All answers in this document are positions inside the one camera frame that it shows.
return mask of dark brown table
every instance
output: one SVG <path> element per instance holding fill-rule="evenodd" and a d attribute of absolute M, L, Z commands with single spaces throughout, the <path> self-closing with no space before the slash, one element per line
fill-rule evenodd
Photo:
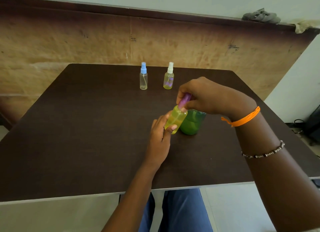
<path fill-rule="evenodd" d="M 0 202 L 124 192 L 142 162 L 152 121 L 173 109 L 181 84 L 205 76 L 253 97 L 309 177 L 320 160 L 232 71 L 70 64 L 0 142 Z M 153 189 L 252 182 L 235 130 L 207 115 L 197 135 L 177 132 Z"/>

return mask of blue jeans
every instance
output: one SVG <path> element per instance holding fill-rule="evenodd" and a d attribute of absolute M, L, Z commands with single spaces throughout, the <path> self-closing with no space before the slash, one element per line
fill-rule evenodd
<path fill-rule="evenodd" d="M 150 231 L 155 200 L 150 193 L 138 232 Z M 165 191 L 158 232 L 213 231 L 199 188 Z"/>

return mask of orange thread bracelet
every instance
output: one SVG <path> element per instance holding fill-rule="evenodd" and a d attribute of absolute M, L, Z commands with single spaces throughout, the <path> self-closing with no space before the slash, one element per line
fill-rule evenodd
<path fill-rule="evenodd" d="M 229 120 L 225 119 L 224 117 L 221 117 L 221 120 L 226 121 L 228 124 L 231 125 L 231 127 L 239 127 L 239 126 L 247 123 L 251 119 L 253 119 L 255 116 L 257 116 L 257 114 L 259 112 L 260 112 L 260 107 L 258 106 L 252 113 L 250 113 L 249 115 L 247 115 L 246 117 L 244 117 L 238 121 L 230 122 Z"/>

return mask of tile floor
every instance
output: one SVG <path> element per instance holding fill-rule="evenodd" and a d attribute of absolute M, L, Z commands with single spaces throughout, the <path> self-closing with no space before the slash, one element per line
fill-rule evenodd
<path fill-rule="evenodd" d="M 7 130 L 0 126 L 0 140 Z M 320 156 L 320 145 L 310 149 Z M 200 188 L 214 232 L 274 232 L 255 184 L 217 185 Z M 162 219 L 164 191 L 153 191 L 155 199 L 151 232 Z M 118 195 L 81 197 L 42 202 L 0 204 L 3 232 L 100 232 L 118 204 Z"/>

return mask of person's right arm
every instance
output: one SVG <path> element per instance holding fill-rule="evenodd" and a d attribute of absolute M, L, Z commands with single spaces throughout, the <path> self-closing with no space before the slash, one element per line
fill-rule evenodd
<path fill-rule="evenodd" d="M 257 107 L 255 101 L 244 93 L 205 77 L 180 86 L 177 104 L 184 93 L 192 94 L 192 100 L 184 106 L 186 109 L 221 114 L 232 122 Z M 261 113 L 235 129 L 244 154 L 265 154 L 280 145 Z M 300 232 L 320 228 L 320 192 L 285 148 L 268 157 L 245 159 L 277 231 Z"/>

